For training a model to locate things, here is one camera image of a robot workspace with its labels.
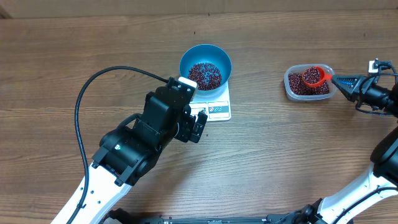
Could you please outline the orange measuring scoop blue handle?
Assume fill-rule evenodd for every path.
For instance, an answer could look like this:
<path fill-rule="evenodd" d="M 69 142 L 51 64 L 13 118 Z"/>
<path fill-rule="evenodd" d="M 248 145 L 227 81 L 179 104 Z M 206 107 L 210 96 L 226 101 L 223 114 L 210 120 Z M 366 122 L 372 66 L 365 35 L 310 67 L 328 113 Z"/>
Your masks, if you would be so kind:
<path fill-rule="evenodd" d="M 316 69 L 319 71 L 320 79 L 319 79 L 319 81 L 316 82 L 316 83 L 310 83 L 310 82 L 308 82 L 308 81 L 305 79 L 305 75 L 307 74 L 307 72 L 304 72 L 304 73 L 302 74 L 302 80 L 303 80 L 303 82 L 304 82 L 304 84 L 305 84 L 306 86 L 308 86 L 308 87 L 310 87 L 310 88 L 317 88 L 317 87 L 320 87 L 320 86 L 321 86 L 323 83 L 325 83 L 326 81 L 332 79 L 333 75 L 331 75 L 331 74 L 329 74 L 329 73 L 326 73 L 326 72 L 324 71 L 324 69 L 322 69 L 321 67 L 315 66 L 314 68 L 316 68 Z"/>

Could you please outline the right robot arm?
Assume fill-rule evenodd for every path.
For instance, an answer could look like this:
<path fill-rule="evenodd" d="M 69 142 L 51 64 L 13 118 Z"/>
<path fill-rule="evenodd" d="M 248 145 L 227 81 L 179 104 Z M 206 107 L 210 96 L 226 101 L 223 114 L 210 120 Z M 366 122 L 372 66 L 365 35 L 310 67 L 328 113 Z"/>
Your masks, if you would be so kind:
<path fill-rule="evenodd" d="M 367 77 L 358 75 L 351 86 L 335 75 L 332 83 L 350 101 L 357 102 L 356 109 L 365 104 L 378 115 L 397 116 L 397 84 L 390 90 L 377 85 L 381 76 L 396 73 L 379 73 Z M 292 223 L 351 223 L 353 218 L 383 199 L 397 195 L 397 129 L 393 129 L 374 148 L 369 167 L 342 190 L 314 204 L 306 205 L 292 214 Z"/>

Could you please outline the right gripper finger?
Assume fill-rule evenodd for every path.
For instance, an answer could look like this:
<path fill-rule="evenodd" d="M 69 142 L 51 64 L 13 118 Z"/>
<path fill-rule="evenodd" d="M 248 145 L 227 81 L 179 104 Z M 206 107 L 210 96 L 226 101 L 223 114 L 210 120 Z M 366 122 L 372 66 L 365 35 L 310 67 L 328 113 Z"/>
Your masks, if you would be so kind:
<path fill-rule="evenodd" d="M 346 90 L 344 88 L 340 89 L 340 92 L 344 95 L 344 97 L 351 102 L 356 101 L 356 93 L 353 90 Z"/>
<path fill-rule="evenodd" d="M 357 90 L 361 75 L 333 75 L 331 82 L 339 90 Z"/>

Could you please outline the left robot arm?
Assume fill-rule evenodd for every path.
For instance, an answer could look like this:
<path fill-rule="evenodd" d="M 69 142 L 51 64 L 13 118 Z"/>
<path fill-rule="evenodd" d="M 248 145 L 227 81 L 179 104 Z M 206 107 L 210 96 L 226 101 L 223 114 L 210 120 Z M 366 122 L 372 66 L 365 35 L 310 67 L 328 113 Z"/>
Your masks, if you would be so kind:
<path fill-rule="evenodd" d="M 84 178 L 54 223 L 99 223 L 157 163 L 172 139 L 200 140 L 207 116 L 190 114 L 195 92 L 158 88 L 146 96 L 142 114 L 134 114 L 108 132 Z"/>

